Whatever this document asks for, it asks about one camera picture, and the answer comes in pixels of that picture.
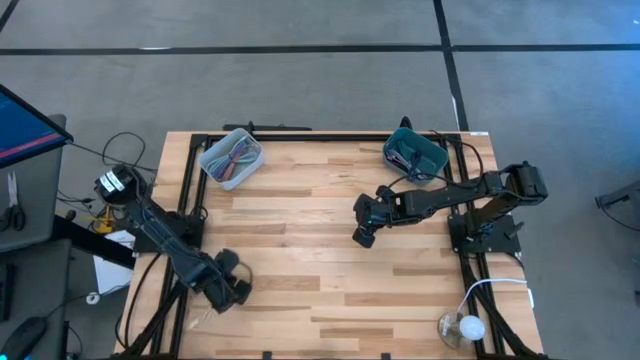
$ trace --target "computer screen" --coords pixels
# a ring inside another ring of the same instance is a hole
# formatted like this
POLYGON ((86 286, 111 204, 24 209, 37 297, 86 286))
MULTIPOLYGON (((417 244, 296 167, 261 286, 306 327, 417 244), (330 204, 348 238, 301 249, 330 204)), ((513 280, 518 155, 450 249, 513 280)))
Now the computer screen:
POLYGON ((66 131, 0 85, 0 169, 72 140, 66 131))

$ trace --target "desk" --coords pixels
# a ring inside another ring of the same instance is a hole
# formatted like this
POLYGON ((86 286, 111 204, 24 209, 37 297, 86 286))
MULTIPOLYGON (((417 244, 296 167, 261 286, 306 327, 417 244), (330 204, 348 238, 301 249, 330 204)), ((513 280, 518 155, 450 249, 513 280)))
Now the desk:
MULTIPOLYGON (((49 118, 63 128, 66 125, 64 115, 49 118)), ((133 267, 129 248, 55 216, 62 149, 0 170, 0 212, 9 203, 7 174, 15 172, 20 204, 27 216, 23 231, 9 228, 0 232, 0 259, 16 266, 9 320, 0 323, 0 347, 25 319, 44 316, 64 302, 72 245, 133 267)), ((63 322, 64 307, 49 317, 47 332, 34 348, 32 358, 60 358, 63 345, 66 346, 63 344, 66 331, 63 322)))
MULTIPOLYGON (((153 195, 166 210, 175 210, 178 203, 191 134, 167 134, 153 195)), ((477 147, 486 170, 496 169, 488 136, 461 136, 477 147)), ((452 350, 436 332, 436 321, 464 295, 446 223, 449 211, 418 225, 382 229, 372 249, 351 240, 356 197, 373 194, 398 177, 381 162, 383 143, 262 145, 263 167, 231 192, 207 181, 204 198, 210 216, 203 251, 236 251, 253 268, 254 291, 246 305, 194 329, 189 329, 190 322, 208 306, 204 296, 191 294, 179 357, 260 358, 263 351, 272 351, 274 358, 379 358, 381 353, 394 358, 474 358, 472 348, 452 350)), ((471 150, 465 148, 465 157, 469 176, 478 176, 471 150)), ((455 156, 450 158, 459 180, 455 156)), ((187 209, 196 184, 194 176, 187 209)), ((434 181, 427 189, 442 186, 434 181)), ((411 188, 401 182, 394 190, 411 188)), ((127 308, 150 260, 143 256, 136 261, 127 308)), ((524 276, 506 255, 491 254, 488 263, 492 277, 524 276)), ((133 312, 134 335, 157 309, 165 266, 166 259, 159 260, 143 285, 133 312)), ((542 351, 526 287, 497 283, 493 289, 511 327, 530 348, 542 351)), ((169 314, 163 351, 169 348, 172 323, 169 314)))

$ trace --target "wooden tabletop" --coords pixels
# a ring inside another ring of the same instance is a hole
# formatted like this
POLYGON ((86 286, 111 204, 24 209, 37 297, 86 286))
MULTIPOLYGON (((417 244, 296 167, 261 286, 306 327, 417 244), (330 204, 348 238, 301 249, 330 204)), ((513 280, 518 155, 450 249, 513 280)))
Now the wooden tabletop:
MULTIPOLYGON (((191 134, 167 134, 153 196, 167 211, 178 203, 191 134)), ((461 136, 477 147, 486 170, 496 169, 489 136, 461 136)), ((191 294, 180 358, 260 358, 263 351, 272 351, 274 358, 379 358, 383 352, 394 358, 475 358, 471 347, 447 347, 436 329, 440 316, 455 311, 464 295, 446 224, 448 210, 418 225, 381 229, 372 249, 351 239, 357 196, 373 194, 398 177, 382 164, 382 145, 263 142, 265 164, 235 190, 225 192, 207 181, 204 206, 210 216, 202 250, 212 256, 222 248, 237 252, 253 269, 254 290, 244 306, 197 326, 191 325, 209 306, 204 295, 191 294)), ((478 176, 474 154, 465 148, 465 156, 470 177, 478 176)), ((455 156, 450 158, 457 174, 455 156)), ((193 178, 188 209, 198 176, 193 178)), ((442 186, 436 180, 426 188, 442 186)), ((414 187, 401 182, 394 190, 414 187)), ((508 256, 487 258, 491 277, 524 278, 508 256)), ((150 260, 136 261, 127 309, 150 260)), ((143 284, 132 340, 157 309, 165 266, 161 258, 143 284)), ((240 267, 236 273, 247 278, 240 267)), ((514 331, 530 348, 542 351, 526 286, 496 283, 493 289, 514 331)), ((165 351, 173 319, 171 313, 165 351)))

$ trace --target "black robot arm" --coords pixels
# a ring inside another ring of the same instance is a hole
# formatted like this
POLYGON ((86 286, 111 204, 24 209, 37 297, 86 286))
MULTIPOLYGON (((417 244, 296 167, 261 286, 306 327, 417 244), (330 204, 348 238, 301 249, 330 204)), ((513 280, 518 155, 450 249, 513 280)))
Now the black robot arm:
POLYGON ((246 301, 251 284, 231 274, 239 263, 238 255, 224 249, 213 259, 187 246, 170 226, 175 219, 149 199, 148 185, 135 169, 115 166, 96 180, 94 190, 106 204, 124 210, 131 225, 169 257, 178 281, 197 293, 204 292, 218 313, 246 301))
POLYGON ((517 206, 536 205, 543 201, 547 197, 547 189, 538 169, 525 161, 438 190, 395 193, 386 186, 380 186, 376 195, 374 199, 361 194, 353 206, 358 222, 353 240, 366 248, 373 245, 374 233, 383 226, 416 224, 440 209, 491 197, 492 200, 483 208, 465 214, 468 236, 482 237, 491 231, 494 221, 517 206))

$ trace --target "light bulb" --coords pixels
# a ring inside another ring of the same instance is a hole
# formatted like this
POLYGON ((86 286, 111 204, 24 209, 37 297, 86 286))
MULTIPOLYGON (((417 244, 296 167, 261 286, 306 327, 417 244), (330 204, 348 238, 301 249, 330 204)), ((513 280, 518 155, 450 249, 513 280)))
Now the light bulb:
POLYGON ((460 333, 469 340, 480 340, 484 337, 484 323, 478 317, 467 315, 460 320, 460 333))

